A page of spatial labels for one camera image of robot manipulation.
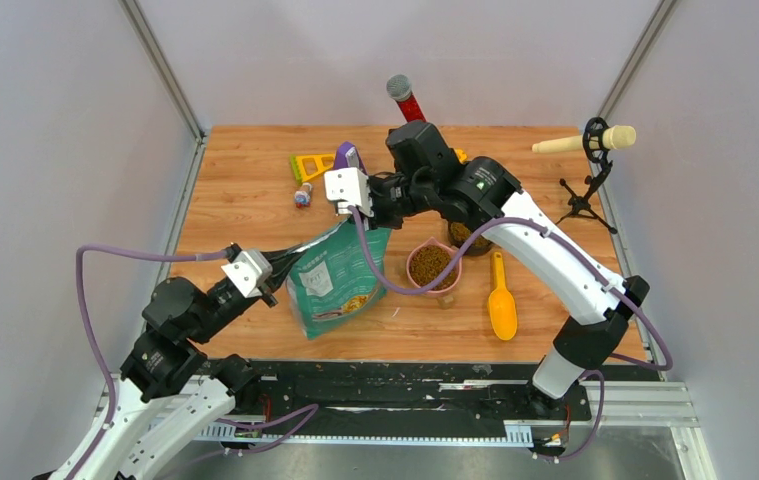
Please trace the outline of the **green pet food bag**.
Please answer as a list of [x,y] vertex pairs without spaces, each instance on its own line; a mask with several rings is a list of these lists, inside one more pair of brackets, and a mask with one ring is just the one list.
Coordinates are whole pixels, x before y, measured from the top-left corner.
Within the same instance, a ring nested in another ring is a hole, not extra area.
[[371,309],[387,293],[367,265],[356,226],[349,221],[310,243],[285,286],[292,315],[309,340]]

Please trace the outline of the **yellow scoop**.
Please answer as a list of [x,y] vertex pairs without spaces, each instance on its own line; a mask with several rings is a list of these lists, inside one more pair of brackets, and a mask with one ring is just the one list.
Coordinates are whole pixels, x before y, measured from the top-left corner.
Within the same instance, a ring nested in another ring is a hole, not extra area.
[[493,288],[487,300],[491,327],[496,337],[502,341],[514,338],[518,328],[516,304],[507,288],[507,276],[503,254],[491,254],[491,275]]

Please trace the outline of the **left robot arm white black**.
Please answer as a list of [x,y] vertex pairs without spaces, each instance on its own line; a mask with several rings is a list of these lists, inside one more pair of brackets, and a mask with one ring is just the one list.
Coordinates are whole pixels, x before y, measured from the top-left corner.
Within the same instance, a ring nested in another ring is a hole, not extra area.
[[[91,324],[84,289],[84,255],[101,252],[159,263],[226,262],[224,277],[206,291],[184,277],[169,277],[153,290],[142,311],[146,322],[112,376]],[[212,253],[156,255],[100,244],[76,252],[76,288],[83,326],[106,382],[108,402],[68,459],[46,479],[154,479],[205,427],[232,410],[253,411],[261,400],[259,375],[232,354],[182,394],[208,357],[211,340],[257,302],[269,307],[302,247],[261,252],[231,244]]]

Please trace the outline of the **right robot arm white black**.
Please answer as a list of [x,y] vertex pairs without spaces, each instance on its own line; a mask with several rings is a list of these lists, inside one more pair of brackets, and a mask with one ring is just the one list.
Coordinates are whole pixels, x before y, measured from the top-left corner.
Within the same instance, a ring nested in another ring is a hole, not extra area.
[[358,210],[370,226],[399,229],[404,219],[435,211],[464,224],[520,261],[564,305],[568,318],[526,390],[526,403],[551,417],[583,373],[608,359],[649,293],[639,276],[600,265],[552,222],[497,160],[461,161],[439,129],[422,120],[392,130],[391,174],[356,172]]

